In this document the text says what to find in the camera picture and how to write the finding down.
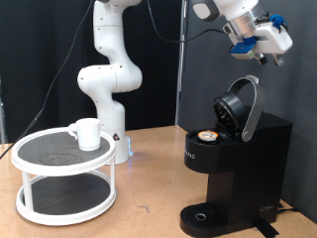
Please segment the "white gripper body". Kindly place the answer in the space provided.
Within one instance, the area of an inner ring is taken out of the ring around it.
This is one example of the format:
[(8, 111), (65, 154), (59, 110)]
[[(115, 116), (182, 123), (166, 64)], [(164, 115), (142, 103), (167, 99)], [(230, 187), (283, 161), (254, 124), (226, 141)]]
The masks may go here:
[(256, 53), (282, 55), (292, 47), (292, 40), (283, 26), (276, 28), (272, 23), (261, 24), (255, 29), (254, 36), (257, 39)]

